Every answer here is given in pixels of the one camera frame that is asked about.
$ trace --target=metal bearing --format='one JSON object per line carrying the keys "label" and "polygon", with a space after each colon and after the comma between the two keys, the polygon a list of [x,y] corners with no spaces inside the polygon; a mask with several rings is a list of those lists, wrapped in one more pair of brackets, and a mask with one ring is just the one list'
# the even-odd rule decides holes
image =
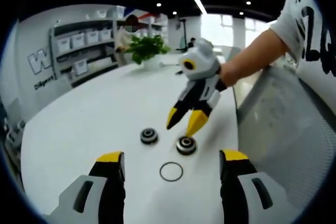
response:
{"label": "metal bearing", "polygon": [[147,128],[140,133],[140,140],[144,144],[153,144],[159,139],[155,129]]}
{"label": "metal bearing", "polygon": [[192,137],[182,136],[177,141],[176,148],[182,155],[191,155],[196,151],[196,141]]}

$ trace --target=white tabletop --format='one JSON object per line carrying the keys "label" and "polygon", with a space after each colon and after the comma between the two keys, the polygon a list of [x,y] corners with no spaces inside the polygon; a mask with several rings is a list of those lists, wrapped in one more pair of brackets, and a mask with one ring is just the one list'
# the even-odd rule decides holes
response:
{"label": "white tabletop", "polygon": [[[166,56],[164,61],[177,62],[177,58]],[[209,121],[194,135],[197,151],[182,156],[175,148],[176,139],[191,114],[169,131],[165,128],[187,82],[184,75],[175,75],[179,70],[167,66],[149,72],[128,65],[82,84],[31,119],[25,127],[21,166],[33,206],[50,214],[61,192],[78,176],[88,175],[99,156],[123,151],[124,223],[222,224],[219,150],[238,149],[233,90],[221,93]],[[157,144],[141,143],[140,132],[147,127],[159,133]],[[176,182],[166,182],[159,174],[170,161],[184,169]]]}

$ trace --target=white storage box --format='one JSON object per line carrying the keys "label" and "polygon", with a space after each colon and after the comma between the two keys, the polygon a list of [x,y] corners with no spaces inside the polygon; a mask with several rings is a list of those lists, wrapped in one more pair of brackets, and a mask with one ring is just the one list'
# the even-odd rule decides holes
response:
{"label": "white storage box", "polygon": [[111,40],[111,31],[112,31],[111,29],[105,29],[99,31],[100,40],[101,41]]}
{"label": "white storage box", "polygon": [[84,34],[77,34],[71,37],[72,48],[83,47],[84,43]]}
{"label": "white storage box", "polygon": [[77,76],[86,73],[88,71],[87,59],[75,62],[73,64],[73,68],[75,69],[75,73]]}
{"label": "white storage box", "polygon": [[99,34],[98,31],[88,31],[86,33],[86,39],[87,39],[88,44],[97,43],[99,40],[98,34]]}
{"label": "white storage box", "polygon": [[107,10],[97,10],[97,17],[98,18],[106,18],[107,17]]}
{"label": "white storage box", "polygon": [[60,53],[70,50],[70,38],[59,39],[57,44]]}

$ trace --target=black ring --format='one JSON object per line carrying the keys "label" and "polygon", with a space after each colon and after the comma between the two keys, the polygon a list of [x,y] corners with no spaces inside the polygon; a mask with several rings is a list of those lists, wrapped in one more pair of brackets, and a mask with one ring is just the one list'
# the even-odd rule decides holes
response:
{"label": "black ring", "polygon": [[159,135],[153,128],[147,128],[141,131],[140,140],[144,144],[153,144],[157,142],[159,139]]}
{"label": "black ring", "polygon": [[[162,176],[162,168],[165,167],[166,165],[169,165],[169,164],[174,164],[174,165],[178,165],[180,168],[181,168],[181,175],[176,178],[176,179],[166,179],[165,177]],[[167,163],[164,163],[161,168],[160,168],[160,177],[165,180],[165,181],[168,181],[168,182],[175,182],[175,181],[178,181],[180,178],[182,178],[183,176],[183,168],[180,164],[176,163],[176,162],[167,162]]]}

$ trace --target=storage shelf unit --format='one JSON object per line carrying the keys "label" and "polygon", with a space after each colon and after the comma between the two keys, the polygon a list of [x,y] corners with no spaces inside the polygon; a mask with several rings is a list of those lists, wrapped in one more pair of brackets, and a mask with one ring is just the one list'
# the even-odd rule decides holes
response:
{"label": "storage shelf unit", "polygon": [[[109,10],[104,10],[106,16],[102,18],[91,18],[76,23],[56,25],[50,29],[49,47],[55,79],[66,74],[70,82],[73,83],[94,74],[95,70],[90,69],[86,74],[73,76],[74,63],[84,59],[87,60],[87,64],[93,64],[96,60],[110,59],[110,62],[104,61],[106,68],[118,67],[114,57],[114,38],[125,21],[125,18],[120,17],[118,8],[119,6],[113,6]],[[143,29],[138,35],[154,37],[160,34],[167,43],[167,17],[165,15],[161,16],[159,22],[154,17],[140,20],[139,24]],[[111,33],[110,38],[105,36],[103,40],[102,34],[106,35],[108,32]],[[99,38],[89,38],[89,34],[94,36],[97,33]],[[97,71],[102,71],[103,68],[104,66],[100,66]]]}

